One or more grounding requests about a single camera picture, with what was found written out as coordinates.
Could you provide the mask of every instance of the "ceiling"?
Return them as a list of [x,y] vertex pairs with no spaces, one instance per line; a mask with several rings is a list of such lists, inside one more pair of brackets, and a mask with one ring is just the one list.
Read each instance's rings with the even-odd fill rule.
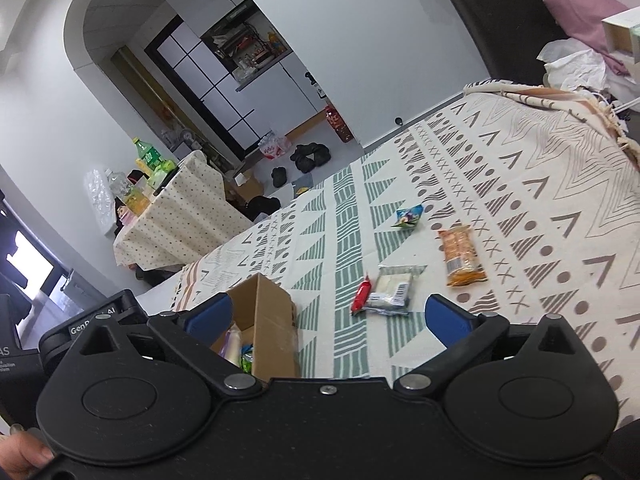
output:
[[91,0],[84,17],[84,44],[99,62],[127,43],[163,0]]

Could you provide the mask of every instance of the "tissue box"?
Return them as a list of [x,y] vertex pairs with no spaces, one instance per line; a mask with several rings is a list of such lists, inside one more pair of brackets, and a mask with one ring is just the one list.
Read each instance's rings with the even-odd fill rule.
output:
[[640,62],[640,7],[605,18],[602,26],[611,54],[626,63],[629,57],[633,64]]

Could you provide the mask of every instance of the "kitchen counter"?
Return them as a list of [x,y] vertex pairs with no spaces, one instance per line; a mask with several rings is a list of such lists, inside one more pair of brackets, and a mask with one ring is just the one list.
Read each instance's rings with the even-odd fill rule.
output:
[[272,59],[270,62],[268,62],[265,66],[263,66],[260,70],[256,70],[254,73],[252,73],[247,79],[245,79],[244,81],[242,81],[240,83],[240,85],[238,86],[238,88],[236,88],[236,92],[239,92],[241,90],[243,90],[244,88],[246,88],[247,86],[249,86],[253,81],[255,81],[256,79],[258,79],[262,74],[264,74],[265,72],[267,72],[268,69],[270,69],[272,66],[278,64],[279,62],[281,62],[283,59],[285,59],[289,54],[292,54],[293,50],[289,49],[286,52],[283,52],[282,54],[280,54],[278,57]]

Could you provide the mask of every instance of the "bedspread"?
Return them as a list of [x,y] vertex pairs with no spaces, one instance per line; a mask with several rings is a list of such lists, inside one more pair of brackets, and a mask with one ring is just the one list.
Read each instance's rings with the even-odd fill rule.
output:
[[[417,228],[391,227],[418,203]],[[487,282],[446,286],[437,231],[457,224],[473,226]],[[351,317],[382,262],[426,266],[410,314]],[[564,111],[466,96],[187,266],[174,309],[256,272],[297,305],[304,376],[394,380],[436,355],[424,303],[438,292],[516,323],[564,315],[616,391],[621,423],[640,413],[640,177]]]

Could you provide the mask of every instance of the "pink pillow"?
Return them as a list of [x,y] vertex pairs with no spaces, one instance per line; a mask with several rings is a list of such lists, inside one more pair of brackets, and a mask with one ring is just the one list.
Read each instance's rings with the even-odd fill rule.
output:
[[627,75],[625,66],[611,57],[607,50],[601,21],[628,7],[617,0],[543,0],[549,12],[565,33],[589,45],[604,56],[604,61],[616,74]]

